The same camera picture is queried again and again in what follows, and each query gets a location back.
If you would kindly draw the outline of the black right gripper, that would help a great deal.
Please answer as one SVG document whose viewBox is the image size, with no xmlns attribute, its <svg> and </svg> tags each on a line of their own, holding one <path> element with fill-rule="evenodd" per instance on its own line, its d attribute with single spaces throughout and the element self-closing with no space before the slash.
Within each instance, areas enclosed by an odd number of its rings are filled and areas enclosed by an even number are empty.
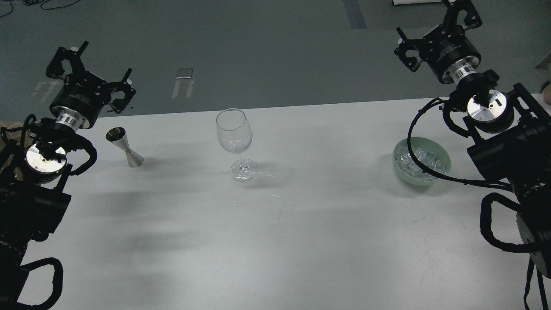
<svg viewBox="0 0 551 310">
<path fill-rule="evenodd" d="M 408 39 L 401 28 L 398 47 L 394 54 L 411 72 L 417 72 L 426 62 L 438 81 L 453 83 L 451 67 L 457 62 L 468 62 L 477 68 L 481 55 L 468 40 L 465 31 L 479 28 L 483 22 L 471 0 L 442 0 L 446 14 L 439 26 L 421 39 Z"/>
</svg>

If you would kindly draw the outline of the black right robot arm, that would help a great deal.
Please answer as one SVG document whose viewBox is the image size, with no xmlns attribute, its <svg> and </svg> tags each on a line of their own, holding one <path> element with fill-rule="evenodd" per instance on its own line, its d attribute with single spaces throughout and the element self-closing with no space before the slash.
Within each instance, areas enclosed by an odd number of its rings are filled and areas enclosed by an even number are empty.
<svg viewBox="0 0 551 310">
<path fill-rule="evenodd" d="M 515 195 L 513 201 L 496 192 L 481 201 L 480 233 L 493 247 L 510 253 L 527 253 L 524 300 L 536 276 L 542 308 L 550 308 L 544 278 L 550 277 L 550 115 L 528 90 L 517 83 L 509 92 L 496 89 L 499 76 L 492 69 L 478 72 L 481 55 L 466 36 L 482 25 L 470 0 L 445 0 L 443 21 L 422 38 L 410 39 L 401 28 L 394 54 L 411 72 L 429 65 L 442 84 L 456 85 L 447 100 L 434 98 L 421 108 L 406 137 L 413 153 L 412 132 L 419 118 L 433 107 L 442 111 L 446 126 L 471 138 L 467 153 L 481 180 L 453 178 L 413 162 L 423 173 L 463 185 L 500 189 Z"/>
</svg>

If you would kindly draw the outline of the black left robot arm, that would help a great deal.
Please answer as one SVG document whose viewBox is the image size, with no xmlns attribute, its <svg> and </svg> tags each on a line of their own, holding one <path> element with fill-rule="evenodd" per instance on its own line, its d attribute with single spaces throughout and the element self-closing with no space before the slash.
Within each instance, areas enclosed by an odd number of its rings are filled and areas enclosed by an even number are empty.
<svg viewBox="0 0 551 310">
<path fill-rule="evenodd" d="M 120 114 L 136 90 L 128 69 L 123 78 L 107 82 L 86 70 L 81 55 L 88 47 L 59 47 L 49 62 L 46 76 L 63 86 L 50 104 L 51 118 L 29 114 L 22 125 L 1 127 L 1 308 L 49 310 L 63 288 L 63 266 L 47 257 L 22 263 L 31 241 L 42 242 L 57 230 L 71 196 L 64 192 L 69 177 L 83 174 L 98 159 L 93 144 L 77 130 L 91 129 L 105 106 Z M 40 304 L 19 302 L 29 274 L 53 267 L 53 288 Z"/>
</svg>

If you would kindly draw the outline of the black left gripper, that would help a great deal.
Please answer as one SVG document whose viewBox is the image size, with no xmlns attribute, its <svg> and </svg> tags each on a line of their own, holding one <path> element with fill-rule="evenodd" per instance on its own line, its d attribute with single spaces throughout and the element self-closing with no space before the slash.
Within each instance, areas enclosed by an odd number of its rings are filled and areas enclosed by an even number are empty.
<svg viewBox="0 0 551 310">
<path fill-rule="evenodd" d="M 80 57 L 88 44 L 84 41 L 77 50 L 59 47 L 47 66 L 48 78 L 63 81 L 61 90 L 50 104 L 57 126 L 71 130 L 91 129 L 103 106 L 108 105 L 115 114 L 121 114 L 136 94 L 129 81 L 132 68 L 128 68 L 118 82 L 106 82 L 85 69 Z M 70 64 L 70 73 L 65 72 L 64 62 Z M 122 93 L 122 98 L 114 98 L 116 93 Z"/>
</svg>

